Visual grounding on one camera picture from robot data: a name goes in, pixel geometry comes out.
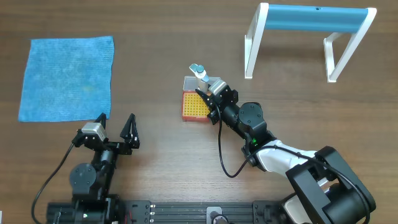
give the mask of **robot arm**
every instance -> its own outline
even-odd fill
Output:
[[[252,166],[276,172],[292,184],[295,194],[282,203],[292,223],[356,223],[376,209],[372,195],[335,149],[327,146],[319,151],[303,151],[286,146],[267,130],[259,103],[237,106],[238,92],[221,79],[208,90],[210,96],[200,90],[197,93],[210,110],[211,122],[216,124],[221,117],[244,139],[242,151]],[[326,166],[338,169],[349,182]],[[321,188],[336,179],[338,183],[329,189]]]

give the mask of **blue cap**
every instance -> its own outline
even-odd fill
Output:
[[[203,66],[203,65],[198,65],[198,66],[197,66],[197,72],[198,72],[198,73],[202,73],[203,71],[205,71],[204,66]]]

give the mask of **white frame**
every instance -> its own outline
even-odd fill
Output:
[[[260,48],[262,34],[266,26],[266,20],[268,15],[268,3],[260,3],[257,7],[256,13],[253,16],[251,24],[249,26],[248,33],[244,36],[244,78],[252,79],[254,65],[256,64],[257,54]],[[355,49],[365,36],[370,25],[376,16],[376,8],[368,8],[368,14],[361,24],[361,27],[357,33],[352,34],[348,42],[348,45],[335,66],[335,59],[333,57],[333,41],[340,37],[343,33],[332,33],[329,37],[323,39],[323,46],[325,49],[325,64],[326,64],[326,75],[328,83],[335,83],[339,77],[341,71],[346,66],[349,58],[354,53]]]

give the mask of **blue cloth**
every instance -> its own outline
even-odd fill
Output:
[[[112,37],[32,40],[19,121],[78,121],[111,112]]]

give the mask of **yellow grid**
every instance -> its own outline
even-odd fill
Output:
[[[203,102],[198,93],[184,93],[183,102],[182,114],[184,116],[206,118],[207,114],[210,113],[206,103]]]

